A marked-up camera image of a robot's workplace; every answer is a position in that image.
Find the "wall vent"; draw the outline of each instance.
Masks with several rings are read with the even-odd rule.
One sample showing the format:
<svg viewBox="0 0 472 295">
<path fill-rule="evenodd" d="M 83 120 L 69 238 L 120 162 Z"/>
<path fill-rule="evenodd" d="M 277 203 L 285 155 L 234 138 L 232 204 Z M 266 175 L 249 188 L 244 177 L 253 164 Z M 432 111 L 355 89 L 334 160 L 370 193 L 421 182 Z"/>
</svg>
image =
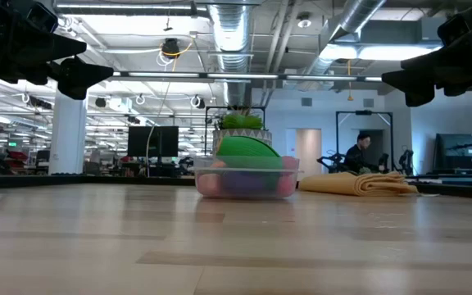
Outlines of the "wall vent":
<svg viewBox="0 0 472 295">
<path fill-rule="evenodd" d="M 302 98 L 302 107 L 312 107 L 312 98 Z"/>
<path fill-rule="evenodd" d="M 374 107 L 374 98 L 364 98 L 364 107 Z"/>
</svg>

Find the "television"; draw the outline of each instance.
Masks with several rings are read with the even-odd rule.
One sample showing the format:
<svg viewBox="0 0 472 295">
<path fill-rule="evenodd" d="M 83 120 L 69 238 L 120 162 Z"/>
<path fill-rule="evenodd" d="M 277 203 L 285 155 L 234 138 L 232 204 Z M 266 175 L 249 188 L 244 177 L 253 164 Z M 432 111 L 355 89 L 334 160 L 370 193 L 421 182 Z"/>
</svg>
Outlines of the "television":
<svg viewBox="0 0 472 295">
<path fill-rule="evenodd" d="M 472 134 L 436 134 L 433 169 L 472 169 Z"/>
</svg>

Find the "clear plastic bin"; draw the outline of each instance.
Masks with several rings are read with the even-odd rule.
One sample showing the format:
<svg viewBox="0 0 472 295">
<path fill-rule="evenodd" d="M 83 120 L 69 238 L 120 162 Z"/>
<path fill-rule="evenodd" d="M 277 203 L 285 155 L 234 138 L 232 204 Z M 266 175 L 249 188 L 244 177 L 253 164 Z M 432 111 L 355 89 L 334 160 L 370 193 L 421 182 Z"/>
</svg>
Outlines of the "clear plastic bin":
<svg viewBox="0 0 472 295">
<path fill-rule="evenodd" d="M 196 188 L 206 197 L 288 197 L 296 190 L 293 157 L 197 157 Z"/>
</svg>

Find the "green plant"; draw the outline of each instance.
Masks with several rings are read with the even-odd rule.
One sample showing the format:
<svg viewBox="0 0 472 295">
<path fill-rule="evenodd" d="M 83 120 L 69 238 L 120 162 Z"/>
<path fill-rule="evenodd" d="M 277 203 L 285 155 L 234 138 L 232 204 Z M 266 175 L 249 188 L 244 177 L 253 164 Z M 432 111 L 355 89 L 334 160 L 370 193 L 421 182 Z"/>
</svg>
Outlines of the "green plant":
<svg viewBox="0 0 472 295">
<path fill-rule="evenodd" d="M 220 118 L 220 129 L 261 129 L 263 122 L 259 116 L 250 114 L 250 109 L 233 111 Z"/>
</svg>

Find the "purple ball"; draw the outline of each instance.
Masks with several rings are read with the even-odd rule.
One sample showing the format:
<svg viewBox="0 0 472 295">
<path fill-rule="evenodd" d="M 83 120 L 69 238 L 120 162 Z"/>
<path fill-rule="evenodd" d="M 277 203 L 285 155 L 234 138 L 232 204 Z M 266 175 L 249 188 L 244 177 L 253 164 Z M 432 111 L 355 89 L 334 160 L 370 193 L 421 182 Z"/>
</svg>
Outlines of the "purple ball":
<svg viewBox="0 0 472 295">
<path fill-rule="evenodd" d="M 221 187 L 225 193 L 264 192 L 266 182 L 260 173 L 230 171 L 221 176 Z"/>
</svg>

